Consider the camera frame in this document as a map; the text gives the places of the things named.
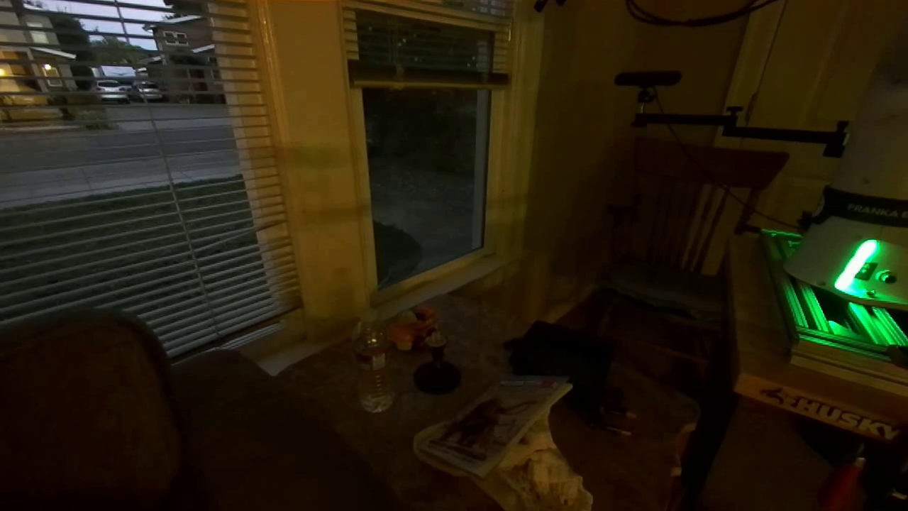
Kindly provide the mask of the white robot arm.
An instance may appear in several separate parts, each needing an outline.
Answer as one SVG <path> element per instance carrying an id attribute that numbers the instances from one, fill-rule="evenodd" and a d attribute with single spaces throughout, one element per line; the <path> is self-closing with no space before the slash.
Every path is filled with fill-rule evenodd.
<path id="1" fill-rule="evenodd" d="M 685 20 L 708 29 L 783 2 L 765 52 L 750 107 L 723 114 L 655 114 L 661 89 L 681 70 L 620 70 L 638 90 L 635 127 L 709 125 L 721 135 L 821 145 L 838 160 L 821 206 L 809 215 L 787 273 L 850 300 L 904 309 L 908 303 L 908 0 L 750 0 L 736 15 Z"/>

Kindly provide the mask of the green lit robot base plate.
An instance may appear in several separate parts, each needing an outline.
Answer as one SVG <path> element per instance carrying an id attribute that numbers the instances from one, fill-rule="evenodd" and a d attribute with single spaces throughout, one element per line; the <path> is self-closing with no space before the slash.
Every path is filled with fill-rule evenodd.
<path id="1" fill-rule="evenodd" d="M 830 290 L 793 277 L 783 265 L 801 248 L 801 232 L 765 229 L 776 296 L 790 328 L 790 353 L 814 361 L 904 363 L 908 353 L 906 314 L 887 307 L 840 299 Z"/>

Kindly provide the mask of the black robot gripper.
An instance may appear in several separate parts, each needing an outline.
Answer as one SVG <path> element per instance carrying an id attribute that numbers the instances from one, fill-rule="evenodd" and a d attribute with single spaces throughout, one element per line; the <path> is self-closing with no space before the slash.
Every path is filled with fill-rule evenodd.
<path id="1" fill-rule="evenodd" d="M 567 0 L 535 0 L 535 8 L 538 8 L 538 10 L 545 10 L 550 2 L 553 2 L 553 6 L 565 6 Z"/>

